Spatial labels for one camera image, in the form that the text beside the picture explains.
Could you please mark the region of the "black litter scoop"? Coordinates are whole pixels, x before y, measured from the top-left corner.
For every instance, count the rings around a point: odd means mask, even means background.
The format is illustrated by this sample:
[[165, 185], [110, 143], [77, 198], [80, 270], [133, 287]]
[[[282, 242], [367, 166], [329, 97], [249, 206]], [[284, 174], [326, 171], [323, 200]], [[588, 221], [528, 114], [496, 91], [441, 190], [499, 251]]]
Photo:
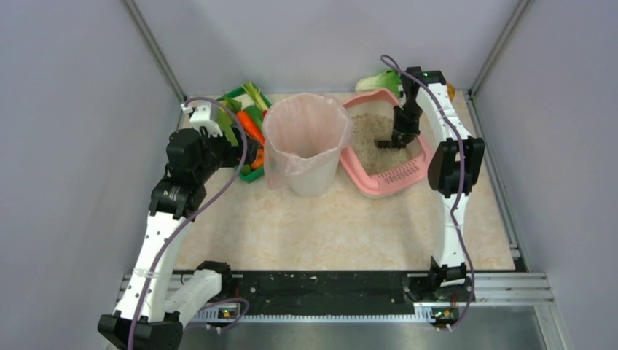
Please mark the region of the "black litter scoop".
[[379, 140], [375, 139], [375, 146], [378, 149], [402, 149], [404, 148], [403, 143], [398, 139], [389, 139], [389, 140]]

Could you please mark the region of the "pink litter box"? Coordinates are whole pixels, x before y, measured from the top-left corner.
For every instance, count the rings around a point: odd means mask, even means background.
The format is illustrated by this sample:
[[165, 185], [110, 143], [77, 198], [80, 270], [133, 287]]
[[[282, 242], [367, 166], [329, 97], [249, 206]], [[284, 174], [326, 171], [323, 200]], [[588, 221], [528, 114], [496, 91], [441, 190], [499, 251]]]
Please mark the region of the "pink litter box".
[[354, 129], [340, 163], [359, 191], [369, 197], [393, 195], [422, 182], [427, 175], [433, 152], [423, 137], [401, 149], [376, 146], [376, 140], [390, 138], [398, 104], [399, 99], [386, 89], [360, 93], [343, 104]]

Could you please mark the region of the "pink lined trash bin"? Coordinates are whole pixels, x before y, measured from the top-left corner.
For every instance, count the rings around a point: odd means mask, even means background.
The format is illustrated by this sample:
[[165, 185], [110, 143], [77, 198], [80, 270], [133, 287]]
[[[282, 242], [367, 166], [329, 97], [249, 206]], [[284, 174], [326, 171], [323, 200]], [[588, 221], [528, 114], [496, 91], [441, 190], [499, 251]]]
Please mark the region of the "pink lined trash bin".
[[332, 96], [298, 93], [275, 102], [262, 124], [265, 177], [271, 189], [287, 187], [301, 197], [320, 197], [335, 181], [353, 121]]

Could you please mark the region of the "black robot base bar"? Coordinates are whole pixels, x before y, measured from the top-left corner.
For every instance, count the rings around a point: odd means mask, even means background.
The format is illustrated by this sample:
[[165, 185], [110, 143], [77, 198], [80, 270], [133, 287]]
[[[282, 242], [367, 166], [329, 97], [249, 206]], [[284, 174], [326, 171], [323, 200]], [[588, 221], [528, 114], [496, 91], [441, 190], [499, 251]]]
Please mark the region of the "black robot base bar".
[[243, 298], [250, 316], [407, 316], [421, 303], [462, 306], [473, 288], [428, 271], [233, 271], [214, 300]]

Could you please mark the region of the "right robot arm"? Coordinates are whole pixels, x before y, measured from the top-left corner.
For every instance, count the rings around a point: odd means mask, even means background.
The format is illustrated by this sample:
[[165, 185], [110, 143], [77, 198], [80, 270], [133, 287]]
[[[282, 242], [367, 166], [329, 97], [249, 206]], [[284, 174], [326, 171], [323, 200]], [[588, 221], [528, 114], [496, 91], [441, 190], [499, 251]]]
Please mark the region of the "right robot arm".
[[463, 300], [472, 293], [464, 218], [469, 195], [479, 178], [485, 142], [463, 126], [442, 72], [413, 66], [400, 78], [402, 102], [394, 108], [391, 140], [398, 149], [407, 146], [421, 133], [421, 116], [427, 117], [436, 142], [427, 179], [441, 203], [437, 247], [416, 299]]

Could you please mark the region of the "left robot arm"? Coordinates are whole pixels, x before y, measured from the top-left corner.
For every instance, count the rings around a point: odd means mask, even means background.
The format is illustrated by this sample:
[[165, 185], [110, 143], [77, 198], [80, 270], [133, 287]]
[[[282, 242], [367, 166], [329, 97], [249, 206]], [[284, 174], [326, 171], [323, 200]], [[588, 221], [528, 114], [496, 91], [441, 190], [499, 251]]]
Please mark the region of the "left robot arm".
[[184, 238], [203, 209], [205, 183], [220, 168], [252, 163], [258, 144], [235, 130], [236, 144], [205, 127], [169, 137], [163, 178], [151, 193], [146, 231], [125, 292], [98, 331], [117, 349], [177, 349], [194, 316], [231, 279], [224, 262], [209, 262], [173, 294], [168, 288]]

